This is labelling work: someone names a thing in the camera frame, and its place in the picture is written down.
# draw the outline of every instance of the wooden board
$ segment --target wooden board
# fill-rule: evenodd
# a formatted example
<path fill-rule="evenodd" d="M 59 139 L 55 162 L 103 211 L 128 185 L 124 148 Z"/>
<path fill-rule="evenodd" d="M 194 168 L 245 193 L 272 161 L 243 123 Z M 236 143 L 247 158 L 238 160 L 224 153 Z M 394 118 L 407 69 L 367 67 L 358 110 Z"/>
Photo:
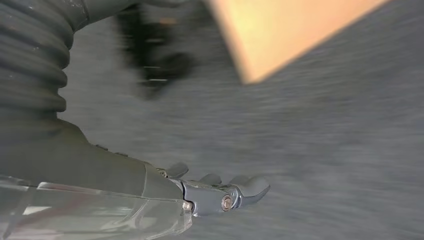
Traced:
<path fill-rule="evenodd" d="M 208 0 L 208 3 L 242 81 L 252 84 L 263 81 L 388 1 Z"/>

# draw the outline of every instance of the gray carpet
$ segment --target gray carpet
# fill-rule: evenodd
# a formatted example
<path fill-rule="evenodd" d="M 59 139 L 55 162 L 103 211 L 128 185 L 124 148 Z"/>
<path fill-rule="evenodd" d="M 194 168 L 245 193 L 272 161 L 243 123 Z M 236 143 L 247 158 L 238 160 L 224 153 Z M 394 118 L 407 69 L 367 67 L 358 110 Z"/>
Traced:
<path fill-rule="evenodd" d="M 173 48 L 199 63 L 157 100 L 138 97 L 111 19 L 76 34 L 60 91 L 92 143 L 271 182 L 260 204 L 166 239 L 423 240 L 424 1 L 395 0 L 253 86 L 195 7 L 152 10 L 180 19 Z"/>

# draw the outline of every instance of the bolt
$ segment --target bolt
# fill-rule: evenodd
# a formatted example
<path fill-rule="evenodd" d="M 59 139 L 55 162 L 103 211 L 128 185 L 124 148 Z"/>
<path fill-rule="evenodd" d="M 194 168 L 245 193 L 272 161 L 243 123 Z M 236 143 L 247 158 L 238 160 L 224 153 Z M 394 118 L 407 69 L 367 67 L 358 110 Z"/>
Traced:
<path fill-rule="evenodd" d="M 168 177 L 167 171 L 163 168 L 156 168 L 156 171 L 159 172 L 160 175 L 164 176 L 165 178 Z"/>
<path fill-rule="evenodd" d="M 222 198 L 221 206 L 224 212 L 228 212 L 231 209 L 233 206 L 233 199 L 230 197 L 230 195 L 225 195 Z"/>
<path fill-rule="evenodd" d="M 182 208 L 186 211 L 191 211 L 193 208 L 193 203 L 184 201 L 184 203 L 182 204 Z"/>

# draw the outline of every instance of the transparent plastic cover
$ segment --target transparent plastic cover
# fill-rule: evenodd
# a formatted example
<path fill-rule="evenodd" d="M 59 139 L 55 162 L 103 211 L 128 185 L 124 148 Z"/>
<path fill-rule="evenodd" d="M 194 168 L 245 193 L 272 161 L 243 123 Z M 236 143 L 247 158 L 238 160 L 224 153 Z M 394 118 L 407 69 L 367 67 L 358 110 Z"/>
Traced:
<path fill-rule="evenodd" d="M 183 200 L 139 196 L 0 175 L 0 240 L 150 240 L 192 224 Z"/>

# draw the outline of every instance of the robotic finger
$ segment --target robotic finger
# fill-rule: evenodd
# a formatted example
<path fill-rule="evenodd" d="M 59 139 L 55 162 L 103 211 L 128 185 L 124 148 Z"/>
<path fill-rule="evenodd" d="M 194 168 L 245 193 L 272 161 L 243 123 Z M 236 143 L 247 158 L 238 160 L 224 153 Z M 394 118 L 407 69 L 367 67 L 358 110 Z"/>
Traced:
<path fill-rule="evenodd" d="M 222 184 L 216 174 L 208 174 L 200 180 L 182 180 L 189 171 L 187 165 L 178 163 L 169 169 L 158 171 L 180 187 L 194 217 L 203 217 L 228 212 L 261 200 L 270 190 L 271 185 L 260 176 L 236 176 L 228 184 Z"/>

